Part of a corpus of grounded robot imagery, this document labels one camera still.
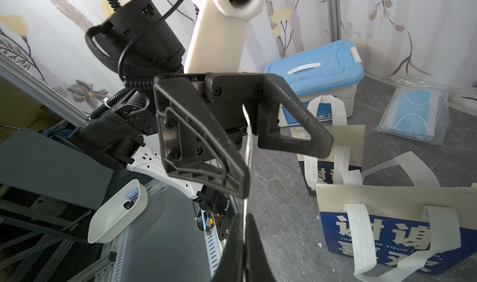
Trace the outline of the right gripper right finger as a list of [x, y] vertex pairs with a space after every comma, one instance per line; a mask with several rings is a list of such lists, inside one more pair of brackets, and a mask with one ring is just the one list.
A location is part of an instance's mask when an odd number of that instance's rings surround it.
[[252, 214], [245, 217], [245, 281], [275, 281]]

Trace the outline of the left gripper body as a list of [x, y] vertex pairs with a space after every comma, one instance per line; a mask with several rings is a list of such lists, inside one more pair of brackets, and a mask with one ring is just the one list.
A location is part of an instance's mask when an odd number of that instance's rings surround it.
[[262, 148], [279, 150], [279, 86], [276, 76], [264, 73], [166, 74], [160, 78], [185, 77], [201, 94], [212, 115], [219, 121], [239, 150], [246, 126], [244, 104], [252, 133]]

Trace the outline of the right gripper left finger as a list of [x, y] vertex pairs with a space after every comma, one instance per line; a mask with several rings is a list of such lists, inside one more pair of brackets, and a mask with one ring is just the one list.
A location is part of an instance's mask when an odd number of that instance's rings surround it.
[[231, 233], [212, 282], [243, 281], [243, 214], [236, 214]]

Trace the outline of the blue paper bag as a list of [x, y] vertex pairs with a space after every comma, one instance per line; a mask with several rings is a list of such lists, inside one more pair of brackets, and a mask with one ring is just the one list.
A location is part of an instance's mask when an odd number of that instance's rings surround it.
[[328, 250], [354, 260], [363, 282], [378, 264], [378, 282], [416, 272], [439, 275], [477, 250], [477, 188], [443, 187], [406, 152], [367, 171], [339, 171], [338, 184], [314, 187]]
[[332, 124], [325, 126], [332, 138], [331, 148], [318, 157], [297, 155], [309, 196], [317, 196], [318, 183], [341, 185], [344, 173], [358, 172], [363, 166], [365, 126], [349, 124], [344, 102], [334, 96], [318, 96], [307, 106], [315, 117], [323, 109], [331, 116]]

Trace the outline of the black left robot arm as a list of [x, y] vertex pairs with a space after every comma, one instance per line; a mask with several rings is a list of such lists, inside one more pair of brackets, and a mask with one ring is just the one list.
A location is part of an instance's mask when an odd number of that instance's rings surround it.
[[265, 0], [199, 0], [188, 48], [152, 0], [107, 1], [113, 14], [85, 41], [124, 88], [74, 135], [99, 163], [163, 181], [223, 217], [232, 198], [250, 192], [244, 137], [261, 149], [330, 154], [333, 136], [283, 77], [239, 70], [248, 24]]

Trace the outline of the blue lidded storage box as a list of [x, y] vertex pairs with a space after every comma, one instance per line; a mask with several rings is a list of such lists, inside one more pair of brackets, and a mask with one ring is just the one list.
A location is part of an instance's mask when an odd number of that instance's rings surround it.
[[349, 40], [282, 58], [263, 71], [283, 77], [305, 106], [320, 98], [313, 104], [317, 120], [334, 125], [345, 125], [352, 116], [357, 85], [364, 78], [362, 60]]

